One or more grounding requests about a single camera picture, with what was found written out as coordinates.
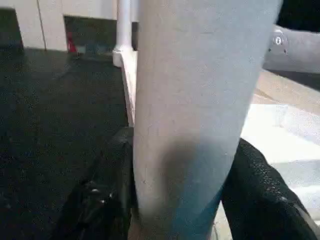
white handrail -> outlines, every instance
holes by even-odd
[[[121,54],[132,51],[131,0],[118,0],[116,21],[116,45],[113,50],[113,64],[121,67]]]

white wall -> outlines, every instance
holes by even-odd
[[[97,19],[117,19],[117,0],[61,0],[65,15]],[[131,0],[132,21],[138,21],[138,0]]]

white column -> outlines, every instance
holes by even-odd
[[[24,48],[45,49],[37,0],[14,0],[14,8]]]
[[[133,163],[142,239],[208,238],[280,2],[140,2]]]
[[[38,0],[45,47],[67,51],[67,37],[61,0]]]
[[[132,50],[131,0],[118,0],[116,45],[113,50],[113,64],[117,67],[121,67],[121,53]]]

dark floor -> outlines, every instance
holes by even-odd
[[[110,60],[0,50],[1,239],[47,239],[72,188],[126,125]]]

